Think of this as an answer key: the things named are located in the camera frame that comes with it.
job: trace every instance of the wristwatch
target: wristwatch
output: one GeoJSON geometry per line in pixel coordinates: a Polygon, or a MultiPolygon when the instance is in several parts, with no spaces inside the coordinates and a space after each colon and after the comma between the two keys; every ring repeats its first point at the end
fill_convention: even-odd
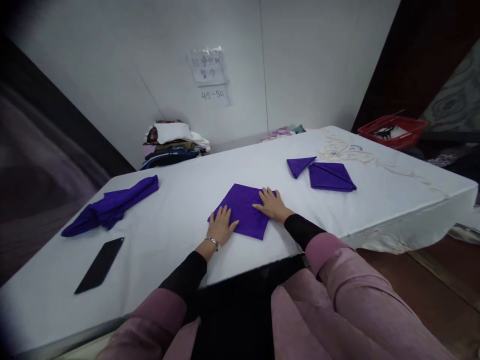
{"type": "Polygon", "coordinates": [[[210,240],[212,243],[214,243],[216,245],[216,251],[220,250],[222,247],[222,245],[220,245],[219,242],[212,237],[206,237],[204,240],[210,240]]]}

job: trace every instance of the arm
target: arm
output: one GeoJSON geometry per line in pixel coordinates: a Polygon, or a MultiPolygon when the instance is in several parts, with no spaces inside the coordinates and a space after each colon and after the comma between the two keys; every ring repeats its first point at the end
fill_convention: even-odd
{"type": "MultiPolygon", "coordinates": [[[[207,237],[224,245],[238,225],[229,226],[231,210],[220,207],[212,213],[207,237]]],[[[198,290],[207,272],[207,263],[217,246],[205,239],[133,311],[98,355],[103,359],[161,359],[180,330],[187,313],[187,303],[198,290]]]]}
{"type": "Polygon", "coordinates": [[[399,359],[454,359],[382,275],[335,235],[286,208],[276,192],[264,188],[263,205],[254,207],[284,224],[338,314],[399,359]]]}

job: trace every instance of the pink jacket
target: pink jacket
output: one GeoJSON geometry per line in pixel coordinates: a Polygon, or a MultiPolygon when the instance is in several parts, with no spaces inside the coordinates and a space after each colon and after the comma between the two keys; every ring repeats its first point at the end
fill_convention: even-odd
{"type": "MultiPolygon", "coordinates": [[[[276,359],[455,359],[336,236],[315,236],[305,254],[311,271],[298,271],[271,296],[276,359]]],[[[186,312],[178,295],[155,289],[97,359],[190,359],[200,319],[181,327],[186,312]]]]}

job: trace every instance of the patterned wall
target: patterned wall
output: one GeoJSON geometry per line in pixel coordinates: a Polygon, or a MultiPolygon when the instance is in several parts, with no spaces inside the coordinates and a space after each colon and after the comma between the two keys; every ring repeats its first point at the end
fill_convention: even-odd
{"type": "Polygon", "coordinates": [[[480,132],[480,39],[420,117],[435,132],[480,132]]]}

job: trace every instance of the black smartphone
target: black smartphone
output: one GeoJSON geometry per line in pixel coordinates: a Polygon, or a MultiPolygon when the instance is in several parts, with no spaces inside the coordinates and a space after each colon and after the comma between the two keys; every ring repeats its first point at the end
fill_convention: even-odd
{"type": "Polygon", "coordinates": [[[103,244],[74,294],[80,294],[102,285],[123,243],[124,237],[120,237],[103,244]]]}

